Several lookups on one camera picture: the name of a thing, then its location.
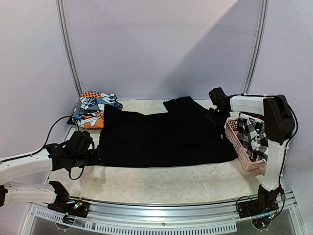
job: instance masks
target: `white wall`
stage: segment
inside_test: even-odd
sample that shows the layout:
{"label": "white wall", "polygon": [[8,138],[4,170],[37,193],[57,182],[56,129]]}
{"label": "white wall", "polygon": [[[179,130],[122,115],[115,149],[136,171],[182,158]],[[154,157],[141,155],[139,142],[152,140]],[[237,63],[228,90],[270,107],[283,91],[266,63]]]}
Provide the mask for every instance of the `white wall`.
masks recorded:
{"label": "white wall", "polygon": [[263,0],[66,0],[83,91],[122,99],[240,93]]}
{"label": "white wall", "polygon": [[285,94],[299,120],[283,182],[313,234],[313,1],[270,0],[250,94]]}
{"label": "white wall", "polygon": [[[55,0],[0,1],[0,157],[41,147],[77,102]],[[61,141],[65,121],[49,142]],[[0,234],[17,235],[26,204],[0,208]]]}

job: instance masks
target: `curved metal pole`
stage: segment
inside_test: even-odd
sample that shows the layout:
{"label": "curved metal pole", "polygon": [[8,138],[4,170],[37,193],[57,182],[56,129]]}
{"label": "curved metal pole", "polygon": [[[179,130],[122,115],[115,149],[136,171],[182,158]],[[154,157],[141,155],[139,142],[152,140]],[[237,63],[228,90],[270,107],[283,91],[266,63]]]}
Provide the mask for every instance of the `curved metal pole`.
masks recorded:
{"label": "curved metal pole", "polygon": [[77,75],[77,71],[76,71],[76,67],[75,67],[75,63],[74,63],[74,58],[73,58],[73,54],[72,54],[72,49],[71,49],[70,42],[68,39],[67,24],[65,21],[63,0],[56,0],[56,3],[57,3],[57,10],[58,10],[58,16],[59,16],[62,38],[63,38],[63,42],[64,42],[64,48],[65,48],[65,52],[67,54],[68,65],[70,68],[70,72],[72,74],[72,78],[73,78],[74,86],[76,88],[76,92],[78,94],[78,97],[80,97],[83,92],[82,92],[82,87],[80,85],[79,78]]}
{"label": "curved metal pole", "polygon": [[252,57],[252,63],[250,66],[248,79],[246,81],[246,84],[245,84],[245,87],[243,90],[244,93],[249,92],[250,86],[252,83],[252,78],[254,75],[254,71],[255,71],[258,57],[259,57],[259,53],[260,53],[260,48],[261,48],[261,43],[262,43],[262,38],[263,38],[263,33],[264,33],[264,28],[265,28],[267,12],[268,12],[268,0],[263,0],[262,12],[261,12],[260,22],[259,22],[259,27],[258,27],[258,34],[257,34],[257,38],[255,41],[254,53],[253,53],[253,57]]}

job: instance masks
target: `clothing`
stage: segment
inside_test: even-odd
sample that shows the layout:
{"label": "clothing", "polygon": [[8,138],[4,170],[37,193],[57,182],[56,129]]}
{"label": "clothing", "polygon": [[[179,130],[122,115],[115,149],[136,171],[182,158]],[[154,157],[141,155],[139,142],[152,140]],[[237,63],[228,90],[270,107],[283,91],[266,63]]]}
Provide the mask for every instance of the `clothing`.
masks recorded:
{"label": "clothing", "polygon": [[246,114],[240,114],[238,120],[238,139],[246,149],[250,160],[268,159],[268,138],[265,134],[264,121]]}
{"label": "clothing", "polygon": [[222,163],[236,151],[224,128],[206,119],[207,109],[191,97],[163,103],[167,113],[143,115],[105,107],[100,165],[171,167]]}
{"label": "clothing", "polygon": [[95,90],[83,93],[74,109],[73,118],[80,127],[85,129],[103,129],[105,105],[123,108],[123,105],[116,99],[115,94],[104,94]]}

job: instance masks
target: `patterned cloth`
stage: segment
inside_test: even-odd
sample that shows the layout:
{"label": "patterned cloth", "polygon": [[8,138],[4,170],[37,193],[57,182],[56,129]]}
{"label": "patterned cloth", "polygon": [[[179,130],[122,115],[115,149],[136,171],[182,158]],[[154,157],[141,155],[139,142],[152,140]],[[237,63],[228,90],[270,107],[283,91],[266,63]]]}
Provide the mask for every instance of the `patterned cloth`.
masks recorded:
{"label": "patterned cloth", "polygon": [[95,90],[83,93],[74,109],[73,118],[85,129],[103,129],[106,104],[122,109],[115,94],[104,94]]}
{"label": "patterned cloth", "polygon": [[268,159],[268,139],[263,120],[240,114],[238,139],[252,162]]}

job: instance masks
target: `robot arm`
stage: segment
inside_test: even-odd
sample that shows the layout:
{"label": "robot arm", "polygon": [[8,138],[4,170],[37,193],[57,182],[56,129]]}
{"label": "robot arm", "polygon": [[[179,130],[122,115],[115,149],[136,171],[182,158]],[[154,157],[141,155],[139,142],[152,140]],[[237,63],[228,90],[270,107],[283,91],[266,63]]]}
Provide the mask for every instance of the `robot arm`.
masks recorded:
{"label": "robot arm", "polygon": [[252,203],[240,203],[239,208],[248,211],[249,216],[258,214],[276,203],[276,197],[281,193],[281,176],[289,141],[295,128],[295,120],[290,106],[283,95],[277,96],[226,96],[221,88],[215,88],[209,96],[216,109],[210,109],[207,118],[215,125],[223,126],[231,111],[240,111],[263,115],[265,133],[268,138],[268,160],[262,184],[259,186],[258,199]]}
{"label": "robot arm", "polygon": [[17,202],[43,202],[48,208],[58,212],[86,217],[88,202],[79,200],[83,207],[75,208],[76,200],[70,199],[61,183],[50,181],[44,184],[24,184],[16,179],[34,173],[55,171],[65,168],[70,171],[87,165],[96,165],[96,150],[88,132],[76,131],[70,140],[62,144],[49,144],[40,151],[4,158],[0,161],[0,206]]}

